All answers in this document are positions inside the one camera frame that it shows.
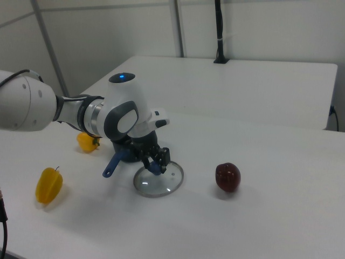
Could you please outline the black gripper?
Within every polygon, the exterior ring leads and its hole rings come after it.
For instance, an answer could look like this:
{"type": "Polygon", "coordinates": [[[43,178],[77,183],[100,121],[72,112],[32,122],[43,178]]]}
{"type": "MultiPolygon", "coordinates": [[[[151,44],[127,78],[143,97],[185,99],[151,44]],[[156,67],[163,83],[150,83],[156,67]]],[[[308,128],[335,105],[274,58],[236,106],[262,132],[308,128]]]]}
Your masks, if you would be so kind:
{"type": "Polygon", "coordinates": [[[158,171],[165,173],[170,163],[170,150],[167,147],[161,148],[159,146],[155,131],[151,131],[143,137],[131,137],[131,141],[133,143],[133,152],[136,156],[140,156],[145,169],[155,169],[153,162],[149,161],[149,156],[156,156],[158,171]]]}

